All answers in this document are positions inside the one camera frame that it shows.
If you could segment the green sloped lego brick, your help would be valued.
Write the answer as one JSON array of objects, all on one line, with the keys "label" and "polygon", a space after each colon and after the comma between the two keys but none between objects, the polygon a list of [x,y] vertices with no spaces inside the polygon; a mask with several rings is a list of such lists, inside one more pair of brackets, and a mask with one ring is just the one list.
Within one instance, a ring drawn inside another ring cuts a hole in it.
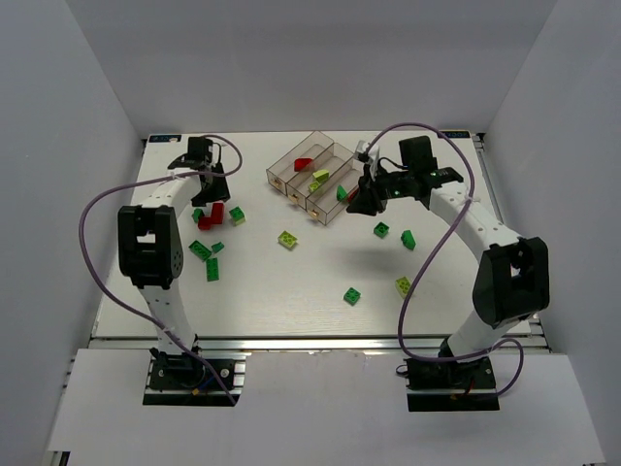
[{"label": "green sloped lego brick", "polygon": [[336,199],[338,202],[348,202],[348,191],[341,184],[337,186]]}]

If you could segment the lime curved lego brick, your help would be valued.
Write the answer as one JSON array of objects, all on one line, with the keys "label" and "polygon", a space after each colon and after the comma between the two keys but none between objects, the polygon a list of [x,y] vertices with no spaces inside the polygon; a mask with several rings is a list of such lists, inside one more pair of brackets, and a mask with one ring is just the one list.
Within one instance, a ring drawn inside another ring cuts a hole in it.
[{"label": "lime curved lego brick", "polygon": [[317,170],[312,173],[315,182],[320,184],[326,183],[330,178],[330,172],[326,169]]}]

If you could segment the red curved lego brick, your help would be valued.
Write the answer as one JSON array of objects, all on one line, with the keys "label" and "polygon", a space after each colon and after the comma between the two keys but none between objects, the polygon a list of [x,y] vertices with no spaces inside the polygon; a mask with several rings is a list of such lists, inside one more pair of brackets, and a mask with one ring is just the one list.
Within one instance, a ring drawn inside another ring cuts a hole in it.
[{"label": "red curved lego brick", "polygon": [[299,157],[294,160],[294,172],[301,173],[313,167],[313,159],[310,157]]}]

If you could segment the red square lego brick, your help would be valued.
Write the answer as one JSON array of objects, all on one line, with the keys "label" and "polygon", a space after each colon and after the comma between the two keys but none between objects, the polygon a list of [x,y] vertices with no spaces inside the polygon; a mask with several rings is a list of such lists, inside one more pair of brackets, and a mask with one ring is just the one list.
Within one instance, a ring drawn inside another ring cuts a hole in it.
[{"label": "red square lego brick", "polygon": [[355,199],[358,193],[359,193],[358,189],[355,189],[352,192],[350,192],[346,198],[347,203],[350,204]]}]

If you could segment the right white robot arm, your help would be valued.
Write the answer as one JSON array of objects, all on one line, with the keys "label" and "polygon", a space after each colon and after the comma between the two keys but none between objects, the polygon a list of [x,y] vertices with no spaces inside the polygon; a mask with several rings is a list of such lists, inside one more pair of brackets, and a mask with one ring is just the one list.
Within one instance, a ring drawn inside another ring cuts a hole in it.
[{"label": "right white robot arm", "polygon": [[463,177],[442,168],[427,136],[399,143],[398,169],[383,169],[377,153],[359,142],[354,157],[363,164],[350,214],[376,216],[392,199],[413,198],[448,224],[478,262],[474,309],[450,335],[440,357],[466,363],[481,358],[518,322],[549,305],[548,248],[506,227],[474,199]]}]

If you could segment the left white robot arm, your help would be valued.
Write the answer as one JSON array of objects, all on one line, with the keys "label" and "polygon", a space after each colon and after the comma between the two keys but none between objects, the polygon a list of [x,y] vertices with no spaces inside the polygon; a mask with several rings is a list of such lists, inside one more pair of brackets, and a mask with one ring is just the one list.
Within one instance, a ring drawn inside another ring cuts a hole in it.
[{"label": "left white robot arm", "polygon": [[220,148],[205,136],[189,138],[186,152],[168,166],[171,178],[117,214],[120,272],[147,303],[157,321],[157,350],[168,356],[184,354],[196,341],[178,284],[184,264],[178,218],[188,206],[205,208],[230,199],[221,155],[213,152]]}]

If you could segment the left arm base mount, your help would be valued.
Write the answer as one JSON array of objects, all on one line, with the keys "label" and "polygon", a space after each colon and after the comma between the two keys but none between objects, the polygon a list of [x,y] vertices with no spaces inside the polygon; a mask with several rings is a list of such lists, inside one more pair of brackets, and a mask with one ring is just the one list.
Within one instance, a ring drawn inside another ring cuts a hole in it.
[{"label": "left arm base mount", "polygon": [[149,350],[143,405],[152,407],[227,407],[241,396],[234,358],[208,358],[214,372],[186,353]]}]

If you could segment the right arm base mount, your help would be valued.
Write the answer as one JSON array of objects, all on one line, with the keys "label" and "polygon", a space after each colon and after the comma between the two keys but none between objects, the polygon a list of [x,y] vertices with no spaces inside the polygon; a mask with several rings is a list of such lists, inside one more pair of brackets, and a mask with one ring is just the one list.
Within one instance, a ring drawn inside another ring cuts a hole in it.
[{"label": "right arm base mount", "polygon": [[411,413],[497,412],[500,409],[491,361],[432,363],[405,359],[396,375],[406,380]]}]

